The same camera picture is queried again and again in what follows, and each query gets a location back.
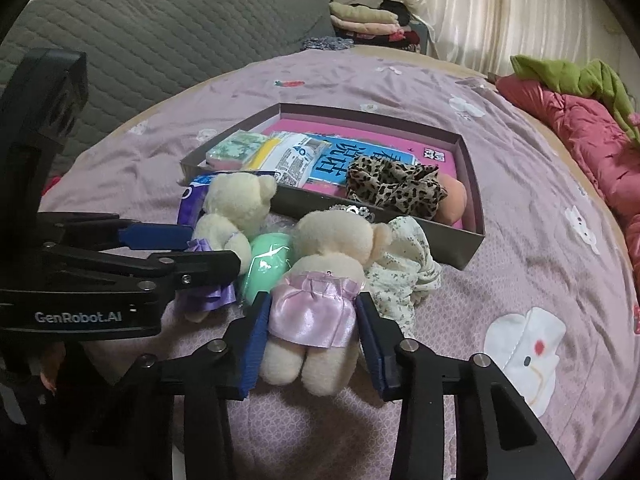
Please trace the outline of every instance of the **green towel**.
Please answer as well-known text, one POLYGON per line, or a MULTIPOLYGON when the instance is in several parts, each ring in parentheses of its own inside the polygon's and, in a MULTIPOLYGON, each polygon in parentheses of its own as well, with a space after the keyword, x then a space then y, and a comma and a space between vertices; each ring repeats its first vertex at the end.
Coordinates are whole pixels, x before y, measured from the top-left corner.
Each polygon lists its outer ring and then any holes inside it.
POLYGON ((606 63, 594 59, 585 67, 562 60, 511 56, 511 65, 520 79, 535 79, 560 94, 598 99, 630 139, 640 141, 640 132, 629 115, 634 108, 620 77, 606 63))

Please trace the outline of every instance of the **pink jacket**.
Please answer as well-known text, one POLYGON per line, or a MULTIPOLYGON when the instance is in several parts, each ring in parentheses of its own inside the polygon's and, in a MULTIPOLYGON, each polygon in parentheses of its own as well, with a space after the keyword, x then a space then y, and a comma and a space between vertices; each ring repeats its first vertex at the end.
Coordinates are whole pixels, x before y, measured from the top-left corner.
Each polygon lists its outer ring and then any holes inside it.
POLYGON ((594 99, 558 94, 515 75, 500 78, 496 87, 556 133, 616 215, 640 292, 640 148, 594 99))

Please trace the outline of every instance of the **leopard print fabric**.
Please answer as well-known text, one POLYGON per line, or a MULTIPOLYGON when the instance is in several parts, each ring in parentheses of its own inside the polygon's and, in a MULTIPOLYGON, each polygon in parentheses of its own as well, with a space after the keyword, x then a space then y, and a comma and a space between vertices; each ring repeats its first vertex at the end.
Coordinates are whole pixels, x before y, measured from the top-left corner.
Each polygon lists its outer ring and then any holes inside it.
POLYGON ((425 220, 433 219, 447 190, 438 167, 357 156, 347 170, 347 198, 425 220))

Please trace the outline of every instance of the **sheer curtain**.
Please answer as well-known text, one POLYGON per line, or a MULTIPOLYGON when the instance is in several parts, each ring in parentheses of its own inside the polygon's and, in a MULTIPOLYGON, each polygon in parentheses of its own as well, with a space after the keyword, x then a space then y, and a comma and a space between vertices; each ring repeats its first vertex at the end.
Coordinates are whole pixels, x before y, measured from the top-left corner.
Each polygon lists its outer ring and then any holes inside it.
POLYGON ((431 55, 511 73, 509 57, 599 57, 620 65, 622 30, 602 0, 406 0, 433 31, 431 55))

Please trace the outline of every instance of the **bed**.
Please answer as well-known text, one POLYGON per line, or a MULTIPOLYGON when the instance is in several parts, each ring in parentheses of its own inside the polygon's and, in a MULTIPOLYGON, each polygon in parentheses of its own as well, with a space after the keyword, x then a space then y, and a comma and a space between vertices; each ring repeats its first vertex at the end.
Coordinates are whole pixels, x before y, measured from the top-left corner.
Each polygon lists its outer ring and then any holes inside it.
MULTIPOLYGON (((478 177, 486 238, 464 271, 445 268, 442 288, 417 309, 418 338, 440 354, 468 358, 486 348, 488 332, 490 342, 504 336, 494 330, 500 329, 496 320, 506 317, 516 332, 529 335, 531 319, 550 320, 541 337, 552 344, 541 354, 551 361, 535 409, 577 478, 600 478, 640 416, 636 292, 615 218, 558 138, 478 73, 376 47, 294 54, 304 38, 332 33, 327 1, 34 0, 0 48, 0 80, 8 80, 27 48, 55 45, 87 51, 92 85, 81 126, 56 166, 59 173, 70 170, 44 196, 43 210, 174 222, 183 190, 180 159, 277 102, 356 110, 375 104, 376 113, 457 132, 478 177), (229 20, 230 2, 251 13, 236 9, 229 20), (194 6, 200 13, 192 12, 193 20, 169 12, 177 7, 188 14, 194 6), (128 30, 137 32, 119 41, 128 30), (186 39, 177 43, 178 36, 186 39), (171 48, 151 48, 158 37, 171 48), (235 41, 231 48, 220 44, 227 37, 235 41), (390 66, 395 70, 385 69, 390 66), (276 80, 305 85, 281 88, 276 80), (482 115, 466 113, 467 105, 482 115), (592 243, 580 235, 585 225, 592 243)), ((85 349, 115 381, 140 353, 188 354, 239 315, 230 308, 194 325, 177 319, 170 304, 160 335, 85 349)), ((507 334, 512 341, 513 333, 507 334)), ((532 341, 536 352, 538 338, 532 341)), ((455 471, 450 399, 446 407, 449 477, 455 471)), ((178 400, 178 457, 180 410, 178 400)), ((399 410, 377 399, 363 368, 335 398, 311 397, 299 383, 258 383, 249 399, 229 407, 239 477, 386 479, 399 410)))
MULTIPOLYGON (((535 320, 542 309, 560 320, 566 331, 554 349, 555 389, 542 393, 550 399, 540 420, 579 479, 599 478, 640 415, 640 345, 632 326, 636 293, 622 233, 556 136, 473 71, 376 47, 306 51, 252 64, 115 130, 78 157, 44 196, 42 208, 174 222, 183 189, 178 161, 201 142, 198 133, 221 132, 277 102, 354 109, 374 103, 377 113, 465 137, 487 236, 467 268, 446 267, 442 288, 418 307, 418 338, 438 353, 466 358, 485 348, 489 328, 503 316, 535 320), (387 66, 401 74, 376 70, 387 66), (283 78, 305 85, 274 86, 283 78), (452 96, 485 115, 469 118, 450 106, 452 96), (572 229, 565 212, 573 206, 594 233, 597 254, 572 229)), ((221 335, 238 315, 230 308, 194 325, 175 317, 170 304, 160 335, 85 348, 103 376, 114 381, 140 353, 188 354, 221 335)), ((543 329, 550 332, 541 336, 545 341, 558 338, 554 327, 543 329)), ((230 405, 239 477, 388 478, 399 408, 376 399, 361 368, 333 399, 311 397, 298 383, 287 388, 258 383, 249 399, 230 405)), ((446 413, 448 477, 455 468, 448 400, 446 413)), ((176 421, 179 448, 180 416, 176 421)))

